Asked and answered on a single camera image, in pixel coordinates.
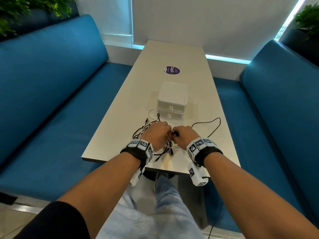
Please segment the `black wrist strap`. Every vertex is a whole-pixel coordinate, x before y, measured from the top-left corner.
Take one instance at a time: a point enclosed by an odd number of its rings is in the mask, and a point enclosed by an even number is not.
[[[138,160],[140,160],[141,165],[139,166],[139,168],[145,167],[146,160],[148,159],[145,151],[143,151],[137,147],[135,147],[135,148],[126,147],[126,148],[122,149],[122,151],[120,153],[122,153],[122,152],[128,152],[128,153],[132,154],[134,157],[136,157]]]
[[[205,147],[202,150],[200,150],[199,153],[195,156],[196,162],[198,163],[197,165],[204,166],[205,168],[204,160],[209,154],[213,152],[218,152],[223,154],[223,152],[216,147]]]

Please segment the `circular sticker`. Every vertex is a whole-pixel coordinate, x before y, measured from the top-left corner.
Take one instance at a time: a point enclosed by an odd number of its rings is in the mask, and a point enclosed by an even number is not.
[[[167,66],[166,68],[164,68],[164,71],[170,75],[177,75],[180,73],[179,68],[176,68],[174,66]]]

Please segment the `blue sofa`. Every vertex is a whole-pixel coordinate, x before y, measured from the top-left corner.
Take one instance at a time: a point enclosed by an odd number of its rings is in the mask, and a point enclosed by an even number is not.
[[[56,200],[99,166],[81,155],[131,66],[90,15],[0,43],[0,191]]]
[[[240,82],[214,78],[241,167],[314,225],[319,219],[319,68],[270,41]],[[240,232],[210,181],[210,225]]]

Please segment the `table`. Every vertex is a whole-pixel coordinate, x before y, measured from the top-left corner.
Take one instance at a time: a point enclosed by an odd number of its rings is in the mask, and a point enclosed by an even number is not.
[[[174,69],[178,74],[168,74],[164,71],[166,67],[178,68],[179,73]],[[203,48],[153,40],[147,42],[136,60],[82,159],[105,162],[116,156],[132,140],[133,133],[144,125],[148,112],[156,110],[157,97],[165,80],[188,86],[184,120],[166,120],[168,124],[172,127],[182,124],[191,126],[195,122],[207,122],[220,117],[221,125],[210,139],[226,157],[240,166]],[[157,117],[154,111],[150,115]],[[218,124],[219,120],[216,120],[208,124],[196,124],[193,128],[200,136],[206,137]],[[174,150],[172,157],[167,153],[157,162],[154,162],[155,159],[146,166],[146,170],[189,173],[187,165],[191,159],[184,150]]]

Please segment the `hand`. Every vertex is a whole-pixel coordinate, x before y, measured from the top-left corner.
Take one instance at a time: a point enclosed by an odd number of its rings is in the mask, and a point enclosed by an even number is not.
[[[152,144],[154,152],[164,148],[172,127],[167,122],[153,122],[153,124],[141,135],[141,139]]]
[[[170,140],[184,150],[186,150],[186,147],[191,141],[200,137],[190,126],[176,126],[173,128],[173,131],[177,131],[179,133],[179,137],[170,136]]]

